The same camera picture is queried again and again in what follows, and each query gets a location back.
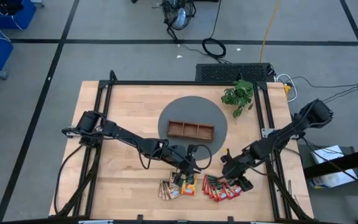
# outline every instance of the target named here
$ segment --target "wooden compartment tray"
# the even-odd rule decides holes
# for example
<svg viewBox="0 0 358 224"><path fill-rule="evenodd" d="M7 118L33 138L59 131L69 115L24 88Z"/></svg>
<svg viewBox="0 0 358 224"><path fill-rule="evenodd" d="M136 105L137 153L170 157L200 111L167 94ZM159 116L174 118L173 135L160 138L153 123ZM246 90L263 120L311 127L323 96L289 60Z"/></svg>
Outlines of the wooden compartment tray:
<svg viewBox="0 0 358 224"><path fill-rule="evenodd" d="M167 136L212 141L214 139L214 126L168 120Z"/></svg>

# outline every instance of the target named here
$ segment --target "concrete floor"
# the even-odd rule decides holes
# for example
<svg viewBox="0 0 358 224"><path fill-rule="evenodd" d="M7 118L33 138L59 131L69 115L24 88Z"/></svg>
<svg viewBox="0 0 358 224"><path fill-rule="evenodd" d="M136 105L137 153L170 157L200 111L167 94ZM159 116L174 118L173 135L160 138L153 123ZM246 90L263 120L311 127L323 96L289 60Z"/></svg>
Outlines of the concrete floor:
<svg viewBox="0 0 358 224"><path fill-rule="evenodd" d="M5 30L14 50L5 66L10 76L0 80L0 203L19 152L28 151L4 221L48 215L66 143L60 130L71 124L83 80L107 79L110 69L120 80L194 80L197 63L214 63L176 44L145 41L170 39L162 12L152 9L157 1L44 0L45 7L38 8L27 30ZM259 61L260 41L252 45L255 42L248 40L263 39L274 5L274 0L222 2L214 38L241 40L226 45L226 60ZM211 35L218 4L196 6L196 17L178 37L200 43ZM344 6L356 25L349 22ZM264 62L270 62L278 74L301 75L315 85L358 82L358 0L282 0L268 40L277 42L265 47ZM188 46L202 50L200 44ZM345 90L315 89L303 80L294 81L299 96L290 103L291 112L315 98ZM40 94L48 86L42 104ZM320 145L354 146L358 151L358 92L329 107L334 120L323 129L308 130L307 138ZM311 201L322 221L358 219L358 197Z"/></svg>

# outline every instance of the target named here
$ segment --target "wooden table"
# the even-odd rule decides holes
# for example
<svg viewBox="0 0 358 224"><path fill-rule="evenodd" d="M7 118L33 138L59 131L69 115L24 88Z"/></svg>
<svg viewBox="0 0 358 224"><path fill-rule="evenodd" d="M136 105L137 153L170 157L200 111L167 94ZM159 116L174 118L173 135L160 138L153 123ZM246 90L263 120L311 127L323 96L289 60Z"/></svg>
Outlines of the wooden table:
<svg viewBox="0 0 358 224"><path fill-rule="evenodd" d="M92 110L96 98L98 82L83 82L73 118L76 125L86 110ZM99 165L98 179L94 193L91 218L130 219L143 214L145 220L227 220L233 216L235 221L273 221L269 185L266 176L252 170L246 177L253 183L254 189L243 192L233 200L214 202L201 191L204 174L220 176L223 164L220 157L229 148L233 156L238 155L248 144L260 139L257 112L253 107L237 120L232 117L233 107L223 105L220 97L228 86L183 86L183 85L115 85L112 88L108 119L143 138L158 138L157 123L160 113L171 101L183 96L201 96L215 102L227 119L227 136L223 147L213 156L209 169L198 176L197 195L182 195L171 201L158 197L160 180L167 179L171 170L168 164L152 161L150 169L145 170L139 162L136 149L120 141L104 141ZM281 83L268 83L268 92L276 128L282 128L290 121L286 96ZM260 100L264 111L265 125L268 124L262 92ZM67 141L66 158L78 147L79 138ZM296 142L290 141L288 148L298 150ZM78 186L84 151L75 154L62 172L58 193L58 208L61 209ZM200 167L207 159L198 161ZM298 155L290 151L282 152L282 163L286 181L291 180L292 194L301 208L313 217L308 189L301 161ZM265 166L257 170L266 172ZM86 201L87 190L83 194ZM278 194L279 206L282 200ZM85 209L81 204L80 214Z"/></svg>

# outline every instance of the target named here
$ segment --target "potted plant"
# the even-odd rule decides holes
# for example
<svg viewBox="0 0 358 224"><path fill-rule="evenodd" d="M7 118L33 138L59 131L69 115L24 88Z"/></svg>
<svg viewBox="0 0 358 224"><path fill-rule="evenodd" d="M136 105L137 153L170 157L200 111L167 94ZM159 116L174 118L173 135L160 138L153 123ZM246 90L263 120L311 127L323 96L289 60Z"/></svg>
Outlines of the potted plant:
<svg viewBox="0 0 358 224"><path fill-rule="evenodd" d="M238 118L244 108L251 110L254 86L245 80L234 81L233 84L234 88L225 89L221 99L222 103L226 105L238 105L237 109L233 111L233 117Z"/></svg>

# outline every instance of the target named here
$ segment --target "red snack bag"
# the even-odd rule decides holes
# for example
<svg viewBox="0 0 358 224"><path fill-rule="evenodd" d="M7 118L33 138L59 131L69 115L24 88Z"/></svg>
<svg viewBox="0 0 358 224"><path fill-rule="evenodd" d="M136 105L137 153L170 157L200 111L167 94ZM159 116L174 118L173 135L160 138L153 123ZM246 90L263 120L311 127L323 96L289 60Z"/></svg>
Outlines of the red snack bag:
<svg viewBox="0 0 358 224"><path fill-rule="evenodd" d="M203 181L203 191L204 191L204 194L205 194L205 185L207 183L207 180L208 178L206 177L206 175L204 176L204 181Z"/></svg>
<svg viewBox="0 0 358 224"><path fill-rule="evenodd" d="M209 195L209 181L208 181L208 179L205 180L204 194Z"/></svg>
<svg viewBox="0 0 358 224"><path fill-rule="evenodd" d="M215 186L216 194L218 195L218 201L222 201L227 198L227 193L224 189L224 183L218 183Z"/></svg>
<svg viewBox="0 0 358 224"><path fill-rule="evenodd" d="M219 201L219 196L218 196L218 190L216 190L216 185L214 185L214 187L212 189L212 193L214 195L215 202L218 202Z"/></svg>
<svg viewBox="0 0 358 224"><path fill-rule="evenodd" d="M241 190L241 187L236 185L234 183L234 180L230 180L229 181L229 185L230 185L230 188L232 189L232 191L238 196L241 194L242 190Z"/></svg>
<svg viewBox="0 0 358 224"><path fill-rule="evenodd" d="M235 194L232 189L230 188L230 185L228 183L224 184L224 189L226 191L227 194L227 198L230 200L232 198L235 198L237 196L237 194Z"/></svg>
<svg viewBox="0 0 358 224"><path fill-rule="evenodd" d="M208 195L209 198L214 198L214 192L213 192L213 186L211 186L210 184L208 184Z"/></svg>

